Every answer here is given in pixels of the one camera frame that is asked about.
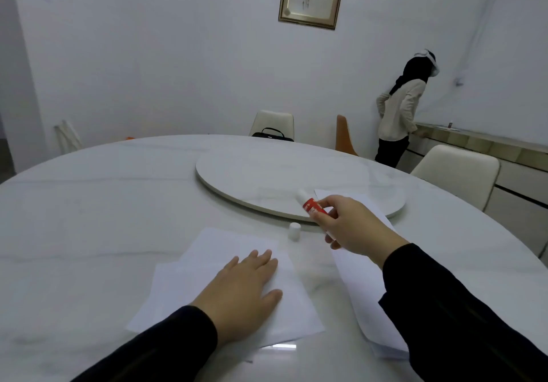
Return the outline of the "person's right forearm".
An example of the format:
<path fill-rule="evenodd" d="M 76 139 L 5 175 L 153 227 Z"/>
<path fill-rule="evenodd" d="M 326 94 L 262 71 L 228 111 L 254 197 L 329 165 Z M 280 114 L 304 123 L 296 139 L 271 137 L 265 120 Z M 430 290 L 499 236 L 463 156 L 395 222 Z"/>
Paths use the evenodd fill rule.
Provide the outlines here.
<path fill-rule="evenodd" d="M 548 356 L 415 244 L 385 261 L 381 308 L 424 382 L 548 382 Z"/>

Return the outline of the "white dining chair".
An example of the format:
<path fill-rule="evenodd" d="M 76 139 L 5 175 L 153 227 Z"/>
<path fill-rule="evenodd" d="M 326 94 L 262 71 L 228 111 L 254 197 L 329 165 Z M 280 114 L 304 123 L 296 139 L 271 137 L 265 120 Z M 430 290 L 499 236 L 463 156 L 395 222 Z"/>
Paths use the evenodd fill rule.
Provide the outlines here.
<path fill-rule="evenodd" d="M 61 120 L 59 124 L 54 126 L 54 133 L 58 142 L 60 155 L 84 149 L 79 135 L 69 121 Z"/>
<path fill-rule="evenodd" d="M 501 164 L 496 157 L 436 145 L 411 175 L 455 195 L 483 212 L 494 189 Z"/>
<path fill-rule="evenodd" d="M 265 127 L 280 130 L 285 136 L 295 141 L 294 116 L 289 113 L 261 110 L 257 113 L 249 136 L 254 132 L 260 132 Z"/>

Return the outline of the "stack of white paper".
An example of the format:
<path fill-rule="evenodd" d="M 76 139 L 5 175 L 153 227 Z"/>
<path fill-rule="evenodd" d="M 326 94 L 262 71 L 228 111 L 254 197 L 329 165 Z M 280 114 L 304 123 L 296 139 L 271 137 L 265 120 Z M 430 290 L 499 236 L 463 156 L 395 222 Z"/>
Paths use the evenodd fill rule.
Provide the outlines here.
<path fill-rule="evenodd" d="M 332 250 L 332 256 L 359 328 L 373 354 L 379 358 L 408 360 L 406 342 L 379 304 L 386 292 L 381 269 L 368 257 L 345 249 Z"/>

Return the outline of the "white sideboard cabinet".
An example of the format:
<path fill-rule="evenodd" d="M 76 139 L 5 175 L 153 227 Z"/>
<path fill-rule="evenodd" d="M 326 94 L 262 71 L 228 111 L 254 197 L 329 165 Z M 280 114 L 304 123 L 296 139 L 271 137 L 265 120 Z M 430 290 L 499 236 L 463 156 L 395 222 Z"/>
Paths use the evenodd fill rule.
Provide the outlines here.
<path fill-rule="evenodd" d="M 436 145 L 496 157 L 500 171 L 484 212 L 548 268 L 548 146 L 456 128 L 420 125 L 397 169 L 411 173 Z"/>

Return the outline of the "person's left forearm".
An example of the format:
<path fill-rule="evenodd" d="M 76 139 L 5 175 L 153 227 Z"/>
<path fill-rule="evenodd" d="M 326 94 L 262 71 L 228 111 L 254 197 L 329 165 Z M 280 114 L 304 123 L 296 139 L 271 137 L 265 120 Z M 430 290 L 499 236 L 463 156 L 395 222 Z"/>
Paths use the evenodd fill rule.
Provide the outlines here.
<path fill-rule="evenodd" d="M 193 382 L 217 348 L 217 330 L 199 308 L 181 307 L 71 382 Z"/>

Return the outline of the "red and white glue stick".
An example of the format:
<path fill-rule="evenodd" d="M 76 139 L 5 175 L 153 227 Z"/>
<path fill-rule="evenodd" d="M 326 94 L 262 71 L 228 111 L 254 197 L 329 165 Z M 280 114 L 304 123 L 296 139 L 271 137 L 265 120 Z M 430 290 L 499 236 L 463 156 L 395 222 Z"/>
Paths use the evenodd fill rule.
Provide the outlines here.
<path fill-rule="evenodd" d="M 299 189 L 295 193 L 295 199 L 297 200 L 299 206 L 301 206 L 306 212 L 309 218 L 312 218 L 312 214 L 315 212 L 328 215 L 328 212 L 326 212 L 325 209 L 318 204 L 312 192 Z"/>

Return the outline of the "person's right hand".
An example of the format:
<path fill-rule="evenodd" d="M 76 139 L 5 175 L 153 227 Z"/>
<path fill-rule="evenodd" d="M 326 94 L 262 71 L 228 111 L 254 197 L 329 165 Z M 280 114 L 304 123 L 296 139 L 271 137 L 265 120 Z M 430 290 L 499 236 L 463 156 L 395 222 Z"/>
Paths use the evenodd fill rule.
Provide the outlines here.
<path fill-rule="evenodd" d="M 315 212 L 311 218 L 325 233 L 332 249 L 343 248 L 368 257 L 379 268 L 397 249 L 408 245 L 365 205 L 346 197 L 346 209 L 332 209 L 328 215 Z"/>

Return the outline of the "black handbag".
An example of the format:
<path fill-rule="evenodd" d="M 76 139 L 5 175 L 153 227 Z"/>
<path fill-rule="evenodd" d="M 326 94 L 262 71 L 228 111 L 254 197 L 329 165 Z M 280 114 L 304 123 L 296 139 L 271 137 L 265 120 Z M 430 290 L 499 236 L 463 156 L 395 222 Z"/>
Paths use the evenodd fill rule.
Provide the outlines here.
<path fill-rule="evenodd" d="M 294 142 L 293 138 L 285 136 L 280 130 L 271 127 L 265 127 L 260 132 L 254 132 L 251 134 L 251 137 Z"/>

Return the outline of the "person's left hand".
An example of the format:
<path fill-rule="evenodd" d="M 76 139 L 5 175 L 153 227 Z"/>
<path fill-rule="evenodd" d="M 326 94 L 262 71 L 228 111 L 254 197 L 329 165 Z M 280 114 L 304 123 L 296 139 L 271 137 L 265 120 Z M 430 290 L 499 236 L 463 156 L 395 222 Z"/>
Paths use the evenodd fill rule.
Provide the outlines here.
<path fill-rule="evenodd" d="M 277 267 L 278 260 L 273 258 L 273 276 Z M 249 337 L 265 323 L 257 319 L 257 310 L 259 299 L 268 294 L 264 293 L 264 287 L 271 279 L 262 280 L 252 270 L 249 255 L 239 260 L 233 270 L 231 278 L 221 278 L 220 270 L 190 303 L 205 313 L 215 326 L 217 348 Z"/>

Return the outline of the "white paper sheet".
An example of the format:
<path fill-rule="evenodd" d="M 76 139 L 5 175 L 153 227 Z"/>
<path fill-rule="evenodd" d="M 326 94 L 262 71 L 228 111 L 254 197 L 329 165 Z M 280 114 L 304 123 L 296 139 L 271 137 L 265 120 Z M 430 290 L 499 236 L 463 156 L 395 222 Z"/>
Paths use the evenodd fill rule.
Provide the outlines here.
<path fill-rule="evenodd" d="M 200 265 L 189 261 L 158 264 L 150 297 L 131 320 L 128 328 L 142 332 L 163 321 L 181 307 L 190 305 L 224 266 L 223 262 L 213 261 Z M 266 346 L 268 326 L 269 318 L 255 333 L 241 341 L 233 342 L 238 345 L 235 351 L 250 352 Z"/>
<path fill-rule="evenodd" d="M 283 291 L 283 297 L 269 318 L 267 346 L 294 343 L 296 340 L 314 335 L 325 330 L 303 283 L 295 271 L 287 252 L 277 240 L 256 235 L 247 235 L 207 227 L 197 236 L 193 244 L 182 255 L 179 261 L 192 264 L 205 264 L 207 261 L 223 262 L 226 265 L 234 256 L 243 260 L 252 250 L 263 254 L 272 250 L 272 257 L 278 260 L 277 270 L 265 287 L 265 293 L 272 289 Z M 243 356 L 245 353 L 235 351 L 236 343 L 227 345 L 222 353 L 231 356 Z"/>

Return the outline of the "round marble turntable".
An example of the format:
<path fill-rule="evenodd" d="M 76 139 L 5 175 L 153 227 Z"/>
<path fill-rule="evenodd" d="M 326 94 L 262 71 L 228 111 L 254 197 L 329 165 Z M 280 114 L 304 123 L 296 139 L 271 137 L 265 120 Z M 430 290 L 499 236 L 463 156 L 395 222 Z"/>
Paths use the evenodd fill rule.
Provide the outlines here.
<path fill-rule="evenodd" d="M 299 190 L 316 199 L 339 194 L 371 201 L 387 218 L 407 202 L 403 186 L 388 176 L 389 167 L 302 143 L 219 146 L 202 155 L 195 169 L 204 185 L 231 202 L 299 222 L 308 220 L 295 198 Z"/>

